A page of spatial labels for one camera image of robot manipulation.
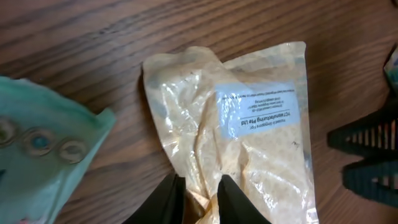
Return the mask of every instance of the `black object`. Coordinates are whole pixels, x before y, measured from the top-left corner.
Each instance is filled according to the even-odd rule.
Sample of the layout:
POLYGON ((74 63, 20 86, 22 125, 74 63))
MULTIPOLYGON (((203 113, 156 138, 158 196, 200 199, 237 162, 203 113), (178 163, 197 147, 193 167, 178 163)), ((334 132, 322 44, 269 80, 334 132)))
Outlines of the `black object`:
POLYGON ((271 224, 228 175, 223 175, 218 184, 217 198, 220 224, 271 224))
POLYGON ((167 175, 138 210, 124 224, 182 223, 185 205, 185 179, 167 175))
POLYGON ((328 145, 364 159, 343 168, 343 185, 354 193, 398 207, 398 101, 328 133, 328 145))
MULTIPOLYGON (((124 224, 181 224, 184 214, 185 179, 169 174, 124 224)), ((218 185, 221 224, 271 224, 254 207, 228 175, 218 185)))

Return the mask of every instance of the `plastic bag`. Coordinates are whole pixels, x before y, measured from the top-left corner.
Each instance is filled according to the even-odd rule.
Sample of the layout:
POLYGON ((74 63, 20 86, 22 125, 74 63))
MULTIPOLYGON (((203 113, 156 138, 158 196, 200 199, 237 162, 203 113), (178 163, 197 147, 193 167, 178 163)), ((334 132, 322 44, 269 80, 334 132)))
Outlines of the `plastic bag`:
POLYGON ((0 223, 51 224, 115 123, 57 93, 0 77, 0 223))
POLYGON ((223 174, 271 223, 318 223, 304 52, 293 42, 222 64, 210 49, 190 47, 144 62, 160 141, 203 208, 197 223, 220 223, 223 174))

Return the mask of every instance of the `beige powder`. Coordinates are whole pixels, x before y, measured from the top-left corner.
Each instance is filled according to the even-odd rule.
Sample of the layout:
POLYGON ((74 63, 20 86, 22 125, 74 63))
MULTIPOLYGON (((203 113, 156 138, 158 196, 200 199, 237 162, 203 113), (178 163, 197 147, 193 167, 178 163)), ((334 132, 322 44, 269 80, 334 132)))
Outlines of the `beige powder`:
POLYGON ((220 223, 216 192, 223 174, 273 224, 317 222, 304 50, 304 43, 289 43, 222 64, 211 50, 190 47, 144 62, 147 99, 163 148, 205 211, 198 223, 220 223), (215 85, 269 81, 295 83, 301 122, 223 137, 215 85))

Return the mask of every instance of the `sealed pouch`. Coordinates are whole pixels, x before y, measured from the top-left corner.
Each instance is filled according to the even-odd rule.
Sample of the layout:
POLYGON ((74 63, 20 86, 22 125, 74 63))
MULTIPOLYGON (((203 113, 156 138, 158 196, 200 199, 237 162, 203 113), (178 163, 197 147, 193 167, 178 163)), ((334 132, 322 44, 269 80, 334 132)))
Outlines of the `sealed pouch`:
POLYGON ((223 174, 271 223, 318 223, 304 53, 292 42, 222 64, 190 47, 144 62, 160 141, 203 209, 198 223, 220 222, 223 174))
POLYGON ((110 110, 0 77, 0 223, 53 223, 114 123, 110 110))

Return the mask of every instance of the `table surface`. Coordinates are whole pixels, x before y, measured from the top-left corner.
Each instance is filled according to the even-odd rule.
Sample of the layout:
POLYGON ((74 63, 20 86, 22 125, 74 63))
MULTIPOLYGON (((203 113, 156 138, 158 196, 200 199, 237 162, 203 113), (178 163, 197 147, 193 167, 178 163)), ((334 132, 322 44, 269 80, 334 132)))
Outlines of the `table surface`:
POLYGON ((358 158, 326 146, 328 131, 383 105, 382 65, 397 22, 390 0, 2 0, 0 73, 116 113, 57 223, 121 223, 172 170, 143 92, 142 61, 192 45, 226 61, 304 40, 321 223, 397 223, 394 208, 342 187, 341 168, 358 158))

